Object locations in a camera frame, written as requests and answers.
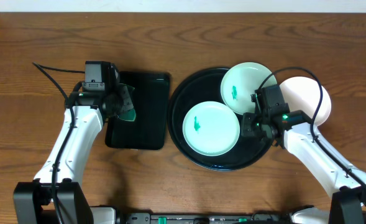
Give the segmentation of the green sponge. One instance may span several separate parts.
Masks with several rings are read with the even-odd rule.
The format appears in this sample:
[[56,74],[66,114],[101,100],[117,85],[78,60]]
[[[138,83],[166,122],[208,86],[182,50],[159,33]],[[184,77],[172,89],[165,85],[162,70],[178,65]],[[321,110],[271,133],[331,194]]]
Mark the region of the green sponge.
[[134,108],[126,109],[122,108],[117,118],[123,121],[133,122],[136,119],[136,112]]

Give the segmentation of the white plate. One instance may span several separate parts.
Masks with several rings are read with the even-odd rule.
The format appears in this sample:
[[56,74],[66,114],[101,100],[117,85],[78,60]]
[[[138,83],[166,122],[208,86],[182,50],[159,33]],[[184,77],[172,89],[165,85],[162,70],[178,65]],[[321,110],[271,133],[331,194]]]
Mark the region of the white plate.
[[[290,111],[303,111],[310,118],[318,106],[320,91],[316,80],[307,77],[292,77],[280,84],[280,89]],[[331,98],[322,86],[323,99],[316,115],[315,125],[322,125],[329,117],[332,109]]]

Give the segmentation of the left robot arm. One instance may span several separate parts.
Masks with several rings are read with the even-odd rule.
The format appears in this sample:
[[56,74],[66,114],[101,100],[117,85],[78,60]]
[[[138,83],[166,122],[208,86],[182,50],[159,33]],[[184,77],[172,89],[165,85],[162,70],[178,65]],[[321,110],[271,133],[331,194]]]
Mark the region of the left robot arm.
[[110,92],[78,83],[66,99],[62,129],[33,181],[19,182],[13,194],[18,223],[119,223],[108,206],[90,206],[81,183],[92,145],[109,117],[133,110],[133,87]]

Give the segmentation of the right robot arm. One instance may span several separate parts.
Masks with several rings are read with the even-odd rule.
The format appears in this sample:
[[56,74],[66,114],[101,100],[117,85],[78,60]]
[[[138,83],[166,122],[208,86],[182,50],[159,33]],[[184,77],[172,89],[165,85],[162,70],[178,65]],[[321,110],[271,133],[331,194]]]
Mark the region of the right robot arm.
[[301,208],[291,223],[366,223],[366,172],[340,154],[302,111],[268,118],[244,113],[242,135],[275,140],[299,159],[330,196],[328,211]]

